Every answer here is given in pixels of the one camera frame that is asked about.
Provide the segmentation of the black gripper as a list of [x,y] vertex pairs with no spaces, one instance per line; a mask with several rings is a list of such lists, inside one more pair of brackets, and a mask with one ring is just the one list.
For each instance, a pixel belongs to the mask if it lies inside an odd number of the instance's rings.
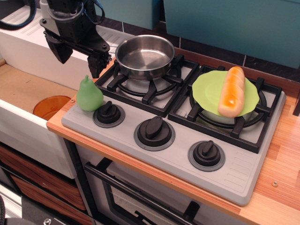
[[64,64],[73,50],[88,56],[88,65],[93,78],[110,63],[108,44],[97,33],[96,26],[105,19],[102,11],[98,17],[94,9],[77,9],[64,13],[48,9],[50,18],[42,18],[40,25],[45,29],[45,38],[54,56]]

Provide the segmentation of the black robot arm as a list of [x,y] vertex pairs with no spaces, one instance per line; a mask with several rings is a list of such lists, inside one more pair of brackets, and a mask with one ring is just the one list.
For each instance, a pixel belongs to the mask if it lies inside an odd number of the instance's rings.
[[85,54],[93,78],[98,78],[111,60],[109,44],[97,32],[105,13],[98,17],[96,8],[103,8],[98,0],[48,0],[40,20],[57,60],[64,64],[73,51]]

